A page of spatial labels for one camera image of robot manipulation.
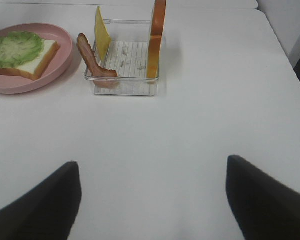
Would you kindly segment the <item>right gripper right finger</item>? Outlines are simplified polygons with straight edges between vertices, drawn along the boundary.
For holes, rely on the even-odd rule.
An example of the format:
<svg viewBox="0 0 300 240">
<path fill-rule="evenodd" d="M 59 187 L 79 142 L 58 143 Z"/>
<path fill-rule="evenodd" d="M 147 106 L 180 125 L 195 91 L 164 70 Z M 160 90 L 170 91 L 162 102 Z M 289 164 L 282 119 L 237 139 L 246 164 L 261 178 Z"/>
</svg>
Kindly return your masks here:
<svg viewBox="0 0 300 240">
<path fill-rule="evenodd" d="M 300 193 L 230 155 L 226 196 L 246 240 L 300 240 Z"/>
</svg>

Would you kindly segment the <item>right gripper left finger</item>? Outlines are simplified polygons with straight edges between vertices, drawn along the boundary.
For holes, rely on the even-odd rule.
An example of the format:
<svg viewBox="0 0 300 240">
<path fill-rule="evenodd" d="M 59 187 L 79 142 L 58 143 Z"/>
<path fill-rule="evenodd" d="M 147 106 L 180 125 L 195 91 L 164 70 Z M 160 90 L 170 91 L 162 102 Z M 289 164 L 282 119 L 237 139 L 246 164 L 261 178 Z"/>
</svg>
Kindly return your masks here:
<svg viewBox="0 0 300 240">
<path fill-rule="evenodd" d="M 66 240 L 81 200 L 79 165 L 67 162 L 0 210 L 0 240 Z"/>
</svg>

